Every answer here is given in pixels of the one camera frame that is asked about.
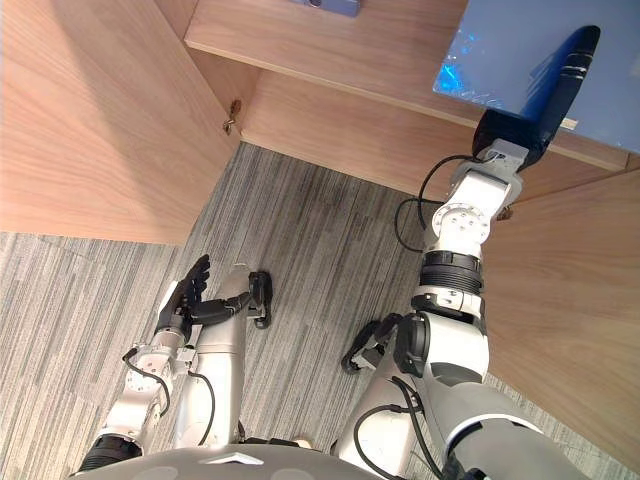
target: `black cable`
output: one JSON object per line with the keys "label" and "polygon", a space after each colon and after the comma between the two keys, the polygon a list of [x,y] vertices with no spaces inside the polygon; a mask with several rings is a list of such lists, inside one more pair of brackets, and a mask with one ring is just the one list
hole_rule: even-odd
{"label": "black cable", "polygon": [[213,393],[213,387],[211,386],[211,382],[207,377],[205,377],[200,373],[192,372],[191,370],[187,371],[187,375],[189,375],[190,377],[195,377],[202,380],[207,386],[207,388],[209,389],[209,395],[211,396],[211,414],[209,415],[209,423],[207,423],[207,428],[204,431],[204,435],[202,435],[202,439],[200,440],[200,443],[198,443],[198,446],[201,446],[201,445],[204,445],[204,442],[207,440],[207,437],[209,436],[209,432],[211,431],[211,425],[213,425],[213,416],[216,413],[216,396]]}
{"label": "black cable", "polygon": [[[404,240],[402,240],[402,237],[400,236],[400,230],[398,228],[398,220],[400,219],[400,210],[405,204],[409,202],[418,202],[418,198],[417,197],[407,198],[398,204],[398,206],[396,207],[396,213],[393,217],[394,233],[396,234],[396,240],[398,241],[398,243],[402,245],[405,249],[409,250],[410,252],[422,253],[423,250],[421,248],[410,247],[404,242]],[[425,200],[425,199],[422,200],[422,203],[432,203],[434,205],[442,205],[442,202],[436,202],[434,200]]]}
{"label": "black cable", "polygon": [[[413,429],[415,430],[418,444],[420,445],[420,449],[422,450],[422,453],[427,460],[427,463],[429,464],[429,468],[438,479],[442,480],[444,478],[442,475],[442,471],[440,470],[440,468],[438,468],[438,465],[431,456],[431,452],[427,447],[427,443],[424,441],[424,437],[422,436],[422,430],[420,430],[420,424],[418,423],[418,415],[416,414],[415,407],[413,406],[413,402],[411,401],[411,397],[409,396],[409,391],[407,390],[408,385],[398,377],[391,377],[391,381],[400,389],[405,402],[407,402],[407,409],[409,410],[409,415],[411,416],[411,423],[413,424]],[[424,409],[421,405],[420,408],[422,410],[422,413],[424,414]]]}
{"label": "black cable", "polygon": [[407,413],[409,410],[407,408],[402,408],[399,405],[380,405],[378,407],[372,408],[371,410],[367,410],[365,413],[362,414],[360,418],[358,418],[358,420],[356,420],[356,424],[353,427],[353,443],[355,444],[356,450],[358,451],[358,455],[360,455],[360,458],[362,458],[362,461],[366,463],[367,466],[371,470],[376,472],[378,475],[386,478],[387,480],[406,480],[404,477],[401,477],[399,475],[391,475],[389,472],[383,470],[382,468],[377,466],[375,463],[373,463],[369,459],[369,457],[365,455],[364,451],[362,450],[362,446],[360,445],[359,431],[364,421],[370,416],[375,415],[376,413],[385,412],[385,411],[394,412],[394,413]]}
{"label": "black cable", "polygon": [[422,407],[422,400],[420,400],[420,395],[418,395],[418,392],[416,392],[411,385],[409,385],[407,382],[405,382],[399,377],[392,377],[391,382],[395,383],[396,385],[398,385],[398,382],[402,383],[402,385],[404,385],[404,388],[406,388],[409,391],[409,393],[411,393],[411,397],[413,397],[413,399],[415,399],[416,403],[418,404],[418,411],[424,414],[424,408]]}
{"label": "black cable", "polygon": [[434,165],[431,171],[424,178],[424,181],[422,182],[422,186],[420,187],[420,192],[418,193],[418,219],[420,220],[420,225],[422,226],[423,230],[426,230],[427,223],[424,220],[424,214],[422,212],[422,204],[427,202],[433,202],[433,200],[426,200],[422,198],[422,196],[424,195],[424,191],[427,188],[427,183],[429,183],[429,180],[431,180],[431,177],[433,177],[433,175],[441,166],[443,166],[445,163],[449,163],[454,160],[469,160],[472,162],[478,162],[478,159],[472,155],[451,155],[450,157],[443,158],[442,160],[440,160],[438,163]]}
{"label": "black cable", "polygon": [[153,373],[145,372],[144,370],[139,369],[133,363],[131,363],[131,358],[136,353],[138,353],[138,349],[136,347],[133,347],[131,350],[129,350],[127,353],[124,354],[124,356],[122,357],[122,360],[124,361],[124,363],[126,363],[127,367],[129,367],[131,370],[133,370],[137,374],[142,375],[143,377],[153,378],[156,382],[158,382],[162,386],[162,390],[164,390],[165,399],[167,400],[164,410],[160,412],[160,417],[164,417],[164,414],[167,413],[167,411],[169,411],[169,406],[171,405],[171,395],[169,394],[169,387],[167,387],[167,384],[161,377],[154,375]]}

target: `cabinet door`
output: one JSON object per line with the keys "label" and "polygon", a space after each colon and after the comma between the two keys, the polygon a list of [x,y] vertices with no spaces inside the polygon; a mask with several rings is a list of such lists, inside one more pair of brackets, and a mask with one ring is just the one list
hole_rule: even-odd
{"label": "cabinet door", "polygon": [[239,143],[153,0],[7,0],[0,229],[183,243]]}
{"label": "cabinet door", "polygon": [[634,471],[639,246],[634,171],[519,203],[484,249],[491,371]]}

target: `gray object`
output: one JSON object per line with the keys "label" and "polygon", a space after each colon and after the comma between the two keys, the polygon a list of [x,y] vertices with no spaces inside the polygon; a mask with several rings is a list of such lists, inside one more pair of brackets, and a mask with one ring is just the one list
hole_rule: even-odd
{"label": "gray object", "polygon": [[355,17],[360,10],[360,0],[293,0],[310,7],[321,8],[333,13]]}
{"label": "gray object", "polygon": [[350,463],[314,450],[276,445],[181,448],[116,463],[82,480],[375,480]]}
{"label": "gray object", "polygon": [[533,120],[553,87],[567,40],[585,25],[600,27],[600,41],[562,126],[640,152],[636,0],[471,0],[433,90]]}

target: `gray carpet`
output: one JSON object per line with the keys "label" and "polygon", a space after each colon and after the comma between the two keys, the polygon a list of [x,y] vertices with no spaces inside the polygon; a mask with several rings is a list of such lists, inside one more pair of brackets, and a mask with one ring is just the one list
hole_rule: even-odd
{"label": "gray carpet", "polygon": [[[368,374],[338,361],[355,332],[404,312],[419,256],[393,235],[399,192],[242,145],[184,248],[0,234],[0,478],[75,471],[120,391],[120,357],[148,339],[171,279],[209,253],[211,297],[237,261],[269,270],[273,325],[249,325],[241,419],[247,433],[303,436],[327,451]],[[419,244],[414,216],[405,235]],[[637,475],[497,379],[594,479]],[[172,415],[153,450],[166,448]],[[417,455],[411,478],[430,478]]]}

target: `wooden cabinet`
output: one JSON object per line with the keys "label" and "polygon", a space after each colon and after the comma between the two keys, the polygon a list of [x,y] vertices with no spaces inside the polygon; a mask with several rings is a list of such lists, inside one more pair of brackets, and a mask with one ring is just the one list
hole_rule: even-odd
{"label": "wooden cabinet", "polygon": [[[351,19],[290,0],[8,0],[0,229],[181,244],[241,139],[415,194],[438,160],[469,153],[482,114],[431,91],[464,7],[368,0]],[[492,370],[640,469],[640,180],[620,174],[627,160],[559,134],[488,246],[488,298]],[[614,264],[591,263],[608,239]],[[557,268],[538,267],[547,254]],[[514,291],[527,282],[535,298]]]}
{"label": "wooden cabinet", "polygon": [[240,137],[153,0],[3,13],[0,228],[184,243]]}

